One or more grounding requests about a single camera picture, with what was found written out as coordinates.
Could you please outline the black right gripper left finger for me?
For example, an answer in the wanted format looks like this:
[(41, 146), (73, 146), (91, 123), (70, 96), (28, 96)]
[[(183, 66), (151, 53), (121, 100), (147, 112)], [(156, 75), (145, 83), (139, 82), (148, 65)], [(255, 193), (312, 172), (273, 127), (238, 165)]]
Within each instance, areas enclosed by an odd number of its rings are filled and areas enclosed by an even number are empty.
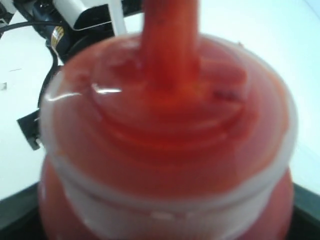
[(0, 201), (0, 238), (2, 240), (46, 240), (35, 183)]

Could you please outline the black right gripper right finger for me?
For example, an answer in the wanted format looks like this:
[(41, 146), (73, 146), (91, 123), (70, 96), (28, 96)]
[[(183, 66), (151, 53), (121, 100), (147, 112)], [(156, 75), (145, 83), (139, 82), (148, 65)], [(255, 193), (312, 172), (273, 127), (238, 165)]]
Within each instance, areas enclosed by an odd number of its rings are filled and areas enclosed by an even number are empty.
[(294, 184), (290, 240), (320, 240), (320, 196)]

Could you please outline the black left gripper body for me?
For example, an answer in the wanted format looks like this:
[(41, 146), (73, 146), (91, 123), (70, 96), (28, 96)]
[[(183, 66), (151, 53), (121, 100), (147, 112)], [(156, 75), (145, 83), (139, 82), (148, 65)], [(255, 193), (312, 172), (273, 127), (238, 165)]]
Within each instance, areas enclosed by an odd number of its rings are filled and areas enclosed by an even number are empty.
[(17, 120), (22, 134), (32, 150), (38, 150), (40, 148), (39, 114), (40, 109), (38, 108), (32, 113)]

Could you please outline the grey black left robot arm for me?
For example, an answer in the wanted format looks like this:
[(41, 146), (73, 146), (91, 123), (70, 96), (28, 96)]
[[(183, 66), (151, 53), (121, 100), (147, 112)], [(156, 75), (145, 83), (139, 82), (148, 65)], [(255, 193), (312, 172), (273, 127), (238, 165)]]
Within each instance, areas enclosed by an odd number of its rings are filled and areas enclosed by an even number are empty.
[(50, 81), (61, 66), (84, 48), (111, 37), (111, 15), (105, 0), (15, 0), (14, 7), (25, 22), (3, 26), (1, 33), (32, 27), (43, 39), (52, 56), (52, 66), (41, 89), (37, 107)]

